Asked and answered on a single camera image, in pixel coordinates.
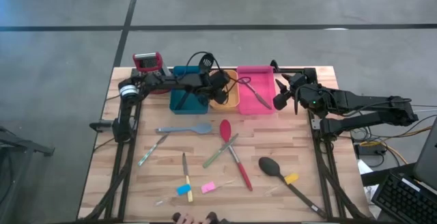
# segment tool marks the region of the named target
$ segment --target concrete floor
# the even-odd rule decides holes
[[[437,0],[138,0],[132,25],[437,23]],[[0,27],[96,26],[125,22],[130,0],[0,0]],[[0,125],[56,147],[36,155],[14,223],[74,220],[121,31],[0,32]],[[437,29],[290,31],[131,31],[121,66],[133,53],[160,51],[169,66],[195,51],[222,65],[335,67],[339,86],[356,94],[400,95],[437,104]],[[433,113],[419,113],[425,117]],[[376,126],[376,134],[405,128]],[[426,134],[389,145],[414,162]],[[380,158],[366,158],[376,164]],[[395,166],[390,155],[379,167]]]

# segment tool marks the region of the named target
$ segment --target keyboard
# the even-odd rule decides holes
[[[437,224],[437,196],[411,178],[390,173],[372,202],[401,223]]]

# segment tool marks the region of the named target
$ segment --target wooden tabletop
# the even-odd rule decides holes
[[[332,66],[316,69],[321,84],[338,88]],[[108,98],[118,95],[117,84],[128,78],[130,71],[131,68],[114,69]],[[286,83],[279,74],[276,75],[276,78]],[[102,118],[113,120],[117,117],[118,109],[119,98],[108,100]],[[247,189],[229,152],[222,153],[207,169],[202,167],[202,163],[223,144],[219,135],[219,124],[223,119],[230,121],[233,135],[236,132],[240,134],[234,143],[234,149],[250,177],[253,191]],[[156,128],[192,126],[200,122],[212,123],[212,133],[172,133],[141,167],[137,165],[160,139],[161,135],[156,134]],[[112,132],[99,134],[96,146],[112,137]],[[116,144],[112,141],[94,153],[79,217],[89,214],[108,189],[115,149]],[[185,184],[183,152],[188,162],[193,189],[192,203],[188,203],[186,195],[176,196],[176,188]],[[363,213],[370,215],[350,140],[337,140],[334,155],[343,189]],[[203,218],[210,211],[216,212],[220,219],[239,222],[321,221],[278,178],[269,177],[259,169],[258,159],[262,156],[276,160],[283,175],[297,173],[299,179],[294,186],[315,204],[323,207],[307,111],[302,107],[299,107],[298,115],[294,114],[291,101],[282,111],[276,111],[272,115],[240,115],[237,111],[215,111],[211,108],[207,115],[175,115],[169,110],[169,94],[149,95],[143,101],[141,110],[125,221],[168,222],[174,212],[189,212],[197,218]],[[201,186],[206,183],[214,181],[216,185],[221,185],[231,180],[234,181],[211,193],[201,193]],[[330,196],[335,209],[332,191]],[[155,206],[161,200],[164,203]]]

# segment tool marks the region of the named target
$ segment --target pink bin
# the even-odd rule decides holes
[[[272,107],[267,109],[260,103],[255,94],[245,85],[238,84],[240,104],[238,110],[243,115],[274,113],[273,98],[276,95],[272,66],[238,66],[238,78],[250,77],[251,86]]]

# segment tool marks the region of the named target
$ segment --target teal plastic container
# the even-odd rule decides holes
[[[180,76],[184,74],[186,69],[186,73],[199,73],[198,66],[175,66],[173,68],[173,74],[175,76]],[[185,100],[185,103],[182,105],[181,109],[176,110],[176,106],[179,101],[182,99],[186,92],[184,90],[174,90],[172,89],[170,92],[170,109],[178,115],[181,114],[206,114],[208,112],[208,102],[206,105],[203,105],[199,101],[199,97],[196,97],[194,94],[189,94],[188,98]]]

